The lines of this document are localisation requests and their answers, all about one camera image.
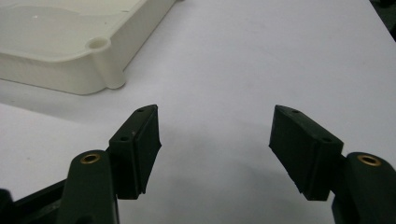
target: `black object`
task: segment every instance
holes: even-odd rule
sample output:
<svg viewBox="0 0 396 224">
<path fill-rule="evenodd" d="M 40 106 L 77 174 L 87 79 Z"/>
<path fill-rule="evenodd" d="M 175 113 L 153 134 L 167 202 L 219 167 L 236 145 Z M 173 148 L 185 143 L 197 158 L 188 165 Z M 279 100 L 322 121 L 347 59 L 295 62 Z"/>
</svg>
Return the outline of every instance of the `black object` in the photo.
<svg viewBox="0 0 396 224">
<path fill-rule="evenodd" d="M 335 194 L 337 224 L 394 224 L 396 173 L 386 161 L 362 152 L 341 155 L 343 142 L 302 112 L 277 105 L 270 148 L 309 201 Z"/>
<path fill-rule="evenodd" d="M 76 156 L 66 180 L 16 202 L 0 189 L 0 223 L 119 223 L 116 196 L 137 199 L 146 192 L 160 147 L 158 107 L 142 107 L 114 134 L 106 151 Z"/>
</svg>

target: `white tray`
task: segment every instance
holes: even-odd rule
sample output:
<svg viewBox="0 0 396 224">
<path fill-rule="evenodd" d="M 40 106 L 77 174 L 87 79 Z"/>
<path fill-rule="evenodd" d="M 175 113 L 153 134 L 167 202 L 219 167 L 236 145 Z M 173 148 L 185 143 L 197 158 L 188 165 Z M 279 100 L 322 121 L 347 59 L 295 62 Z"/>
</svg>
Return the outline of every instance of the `white tray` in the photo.
<svg viewBox="0 0 396 224">
<path fill-rule="evenodd" d="M 0 78 L 75 94 L 122 70 L 176 0 L 2 0 Z"/>
</svg>

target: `white table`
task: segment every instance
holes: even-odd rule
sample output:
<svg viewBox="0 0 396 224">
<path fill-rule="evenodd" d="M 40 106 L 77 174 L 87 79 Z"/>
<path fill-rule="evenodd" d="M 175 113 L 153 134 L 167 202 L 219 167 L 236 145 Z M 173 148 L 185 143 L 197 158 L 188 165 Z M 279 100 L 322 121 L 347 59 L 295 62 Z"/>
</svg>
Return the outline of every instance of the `white table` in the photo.
<svg viewBox="0 0 396 224">
<path fill-rule="evenodd" d="M 332 196 L 306 201 L 268 147 L 276 104 L 396 167 L 396 44 L 368 1 L 178 2 L 125 73 L 88 96 L 0 80 L 0 188 L 66 178 L 151 104 L 163 147 L 121 223 L 333 223 Z"/>
</svg>

